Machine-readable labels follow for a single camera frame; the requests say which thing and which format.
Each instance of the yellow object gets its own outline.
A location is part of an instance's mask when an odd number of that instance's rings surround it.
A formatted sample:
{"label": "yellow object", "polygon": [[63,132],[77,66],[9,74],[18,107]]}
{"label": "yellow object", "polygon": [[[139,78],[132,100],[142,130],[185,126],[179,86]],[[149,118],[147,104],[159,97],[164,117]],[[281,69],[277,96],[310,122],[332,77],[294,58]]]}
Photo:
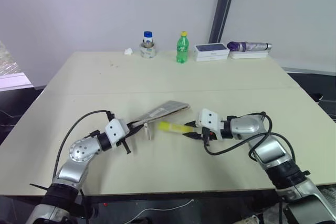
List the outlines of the yellow object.
{"label": "yellow object", "polygon": [[176,133],[194,132],[193,127],[168,122],[160,122],[157,128],[161,131],[170,131]]}

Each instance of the black floor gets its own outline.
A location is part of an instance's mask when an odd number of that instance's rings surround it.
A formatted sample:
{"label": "black floor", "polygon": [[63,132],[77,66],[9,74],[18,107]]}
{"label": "black floor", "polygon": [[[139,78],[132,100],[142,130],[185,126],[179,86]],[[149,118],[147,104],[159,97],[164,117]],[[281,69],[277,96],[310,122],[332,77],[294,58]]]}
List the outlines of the black floor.
{"label": "black floor", "polygon": [[[336,77],[296,73],[291,73],[290,76],[307,93],[323,93],[324,97],[320,106],[333,119],[336,119]],[[14,118],[11,118],[0,112],[0,124],[14,125],[41,91],[30,88],[0,92],[0,110],[14,116]],[[11,129],[11,126],[0,126],[0,144]],[[96,205],[100,214],[91,223],[124,223],[145,208],[171,208],[187,201],[187,199],[111,201],[107,206],[100,203]],[[154,224],[233,223],[253,213],[251,206],[253,201],[254,198],[251,196],[196,197],[195,201],[186,207],[174,211],[148,211],[141,216],[151,217]],[[27,203],[0,197],[0,219],[6,219],[13,224],[24,223],[32,209],[33,206]]]}

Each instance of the gray wall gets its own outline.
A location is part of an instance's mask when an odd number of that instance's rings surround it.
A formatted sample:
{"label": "gray wall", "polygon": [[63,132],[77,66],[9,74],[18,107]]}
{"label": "gray wall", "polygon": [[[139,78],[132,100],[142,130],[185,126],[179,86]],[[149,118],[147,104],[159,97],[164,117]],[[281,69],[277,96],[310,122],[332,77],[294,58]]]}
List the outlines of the gray wall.
{"label": "gray wall", "polygon": [[336,73],[336,0],[232,0],[222,42],[273,43],[283,67]]}
{"label": "gray wall", "polygon": [[0,39],[33,85],[74,51],[138,48],[144,30],[175,49],[181,30],[206,43],[217,0],[0,0]]}

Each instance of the beige tabletop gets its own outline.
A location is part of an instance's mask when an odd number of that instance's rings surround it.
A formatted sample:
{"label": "beige tabletop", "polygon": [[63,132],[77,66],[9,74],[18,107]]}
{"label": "beige tabletop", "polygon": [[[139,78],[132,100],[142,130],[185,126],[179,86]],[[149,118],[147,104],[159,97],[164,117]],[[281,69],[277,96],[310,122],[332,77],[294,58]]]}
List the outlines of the beige tabletop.
{"label": "beige tabletop", "polygon": [[[168,100],[191,106],[165,119],[178,124],[194,120],[202,108],[223,117],[266,111],[273,131],[292,143],[300,168],[308,169],[316,184],[336,183],[335,123],[270,58],[190,60],[180,65],[173,53],[142,59],[117,52],[85,52],[67,61],[0,146],[0,194],[43,195],[29,183],[49,186],[60,142],[83,114],[107,109],[131,121]],[[103,130],[106,124],[104,114],[83,120],[65,144],[60,166],[75,140]],[[210,156],[202,142],[175,133],[155,130],[149,141],[140,131],[127,141],[131,154],[121,147],[91,163],[83,187],[86,194],[273,188],[266,173],[248,158],[247,145]],[[235,143],[212,141],[211,149]]]}

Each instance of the green soda bottle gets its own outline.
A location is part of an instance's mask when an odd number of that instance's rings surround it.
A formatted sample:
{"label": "green soda bottle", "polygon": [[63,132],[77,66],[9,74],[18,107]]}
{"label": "green soda bottle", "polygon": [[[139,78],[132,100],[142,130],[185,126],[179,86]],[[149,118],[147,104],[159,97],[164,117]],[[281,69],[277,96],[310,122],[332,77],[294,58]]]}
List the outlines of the green soda bottle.
{"label": "green soda bottle", "polygon": [[181,37],[177,42],[177,56],[176,61],[179,63],[185,63],[188,59],[189,41],[187,39],[187,32],[181,32]]}

